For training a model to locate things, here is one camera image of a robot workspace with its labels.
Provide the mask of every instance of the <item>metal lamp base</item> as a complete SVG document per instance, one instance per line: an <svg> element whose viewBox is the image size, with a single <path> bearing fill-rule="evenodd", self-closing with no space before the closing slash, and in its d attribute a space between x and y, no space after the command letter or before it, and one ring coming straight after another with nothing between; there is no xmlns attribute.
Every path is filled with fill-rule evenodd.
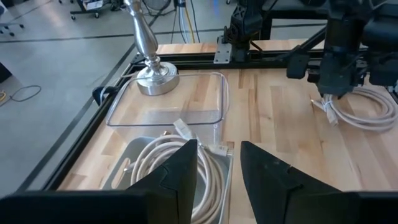
<svg viewBox="0 0 398 224"><path fill-rule="evenodd" d="M177 68L168 62L161 62L162 74L154 75L154 72L146 67L138 75L137 84L139 91L147 96L157 96L172 91L180 82Z"/></svg>

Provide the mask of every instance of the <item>wooden table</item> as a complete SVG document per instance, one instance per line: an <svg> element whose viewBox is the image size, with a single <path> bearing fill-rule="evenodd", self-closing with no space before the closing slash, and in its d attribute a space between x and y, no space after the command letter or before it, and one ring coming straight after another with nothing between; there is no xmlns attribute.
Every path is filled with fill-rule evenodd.
<svg viewBox="0 0 398 224"><path fill-rule="evenodd" d="M268 40L258 44L264 50L280 50L291 49L301 42ZM215 49L214 44L177 44L162 45L159 52L214 52ZM255 223L239 160L243 140L340 190L398 189L398 128L372 133L344 122L330 126L324 112L310 102L319 98L316 86L306 79L287 79L284 69L221 72L231 89L231 108L222 128L223 141L234 148L230 223ZM374 88L389 95L383 87ZM344 97L339 104L357 115L371 116L379 110L375 103L360 96ZM100 189L128 143L125 136L103 123L60 189Z"/></svg>

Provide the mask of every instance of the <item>silver lamp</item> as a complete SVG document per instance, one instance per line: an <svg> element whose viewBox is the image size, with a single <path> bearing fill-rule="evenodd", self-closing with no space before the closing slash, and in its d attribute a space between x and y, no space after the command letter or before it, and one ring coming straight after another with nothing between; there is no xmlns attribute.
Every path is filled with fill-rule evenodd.
<svg viewBox="0 0 398 224"><path fill-rule="evenodd" d="M160 62L156 54L158 43L142 13L141 0L124 0L124 3L134 21L137 49L146 58L147 66L137 75L140 92L156 96L173 90L180 81L177 68L171 63Z"/></svg>

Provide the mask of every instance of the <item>chair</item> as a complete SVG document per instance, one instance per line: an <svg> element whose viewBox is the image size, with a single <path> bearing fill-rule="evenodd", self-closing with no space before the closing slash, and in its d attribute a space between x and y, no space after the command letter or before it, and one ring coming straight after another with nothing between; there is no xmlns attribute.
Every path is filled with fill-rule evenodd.
<svg viewBox="0 0 398 224"><path fill-rule="evenodd" d="M6 9L2 6L0 6L0 18L1 16L5 13ZM2 28L5 28L6 30L9 31L9 26L19 26L20 28L24 28L24 25L18 24L15 22L0 22L0 34L3 34L4 32L2 31ZM11 31L9 31L10 36L14 37L15 34Z"/></svg>

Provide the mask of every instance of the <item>floor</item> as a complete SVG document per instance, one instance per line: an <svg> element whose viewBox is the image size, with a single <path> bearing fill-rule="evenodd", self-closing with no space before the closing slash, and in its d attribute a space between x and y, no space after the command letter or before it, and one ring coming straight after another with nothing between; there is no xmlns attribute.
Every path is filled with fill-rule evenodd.
<svg viewBox="0 0 398 224"><path fill-rule="evenodd" d="M223 0L193 3L201 41L215 42L229 24L234 1L230 5ZM42 186L98 108L90 100L92 89L113 82L137 53L128 13L105 7L99 19L77 15L73 21L69 11L76 9L77 4L68 1L30 0L10 8L0 19L25 26L12 28L15 37L0 35L0 62L13 74L0 84L0 91L42 87L28 101L10 101L0 107L0 196L21 184L21 189ZM173 13L153 22L160 44L170 44L173 23ZM324 23L278 19L272 39L307 38ZM173 34L172 43L182 42L178 32ZM37 164L37 175L29 176Z"/></svg>

